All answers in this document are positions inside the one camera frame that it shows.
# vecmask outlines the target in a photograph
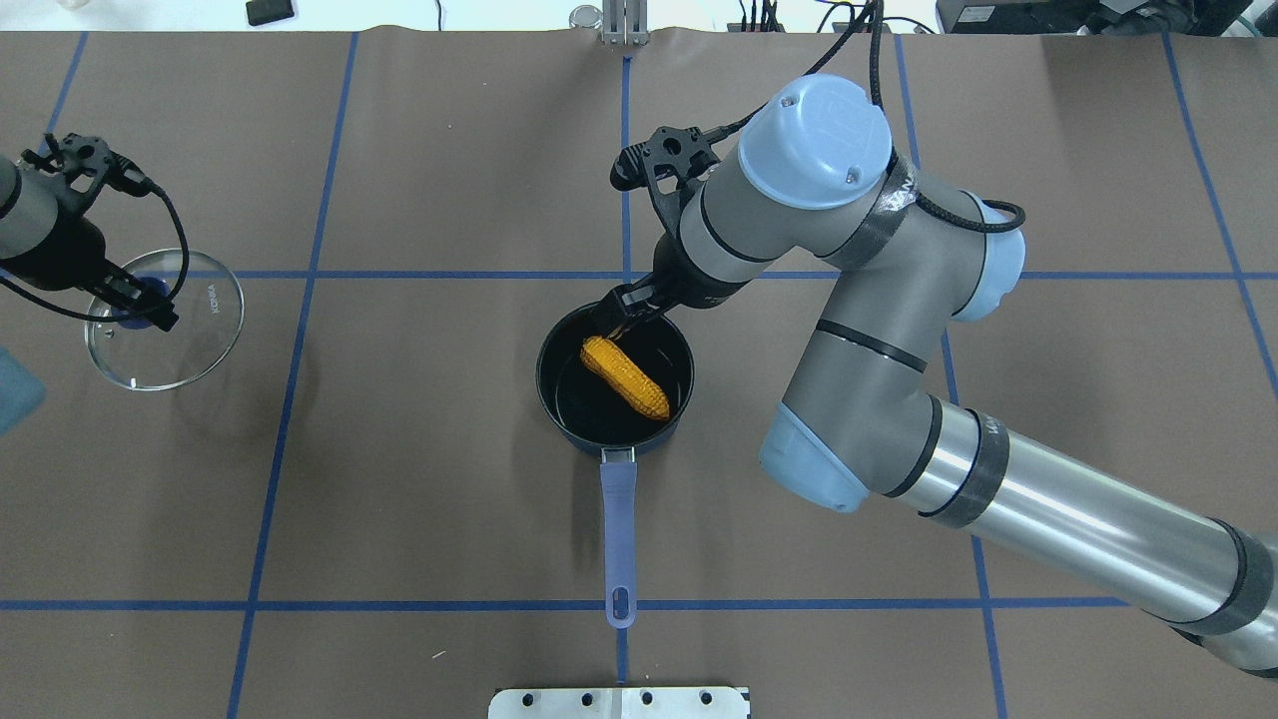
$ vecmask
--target white label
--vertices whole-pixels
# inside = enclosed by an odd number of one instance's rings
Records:
[[[994,14],[993,5],[978,5],[974,8],[964,8],[962,13],[958,13],[958,22],[961,23],[983,23]]]

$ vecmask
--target corn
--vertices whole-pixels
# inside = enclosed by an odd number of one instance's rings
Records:
[[[670,400],[611,338],[594,335],[581,344],[581,364],[603,378],[630,407],[649,420],[670,420]]]

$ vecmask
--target round glass object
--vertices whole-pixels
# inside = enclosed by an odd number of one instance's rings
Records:
[[[158,249],[133,259],[124,269],[169,292],[181,268],[180,249]],[[169,331],[139,319],[84,322],[84,344],[93,365],[112,383],[138,392],[190,384],[222,361],[244,326],[244,291],[225,264],[203,252],[190,252],[181,291],[173,299],[178,323]],[[93,298],[88,313],[119,314]]]

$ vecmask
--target metal bracket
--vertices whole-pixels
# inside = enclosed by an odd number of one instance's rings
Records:
[[[603,0],[604,45],[648,45],[648,0]]]
[[[488,704],[488,719],[749,719],[746,687],[610,687],[506,690]]]

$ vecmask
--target blue plastic cap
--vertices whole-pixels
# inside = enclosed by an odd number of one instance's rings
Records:
[[[973,197],[980,204],[982,217],[987,222],[1007,221],[998,209],[985,204],[975,194]],[[976,290],[953,318],[960,322],[975,322],[998,309],[1003,295],[1012,291],[1021,278],[1022,268],[1025,268],[1025,235],[1021,230],[987,234],[985,266],[980,271],[980,280],[976,281]]]
[[[763,194],[800,209],[828,209],[878,183],[892,156],[892,130],[856,83],[814,74],[769,100],[741,130],[736,152]]]
[[[785,405],[777,405],[759,464],[781,487],[835,512],[856,512],[870,496],[847,465]]]
[[[0,435],[45,401],[45,386],[0,346]]]

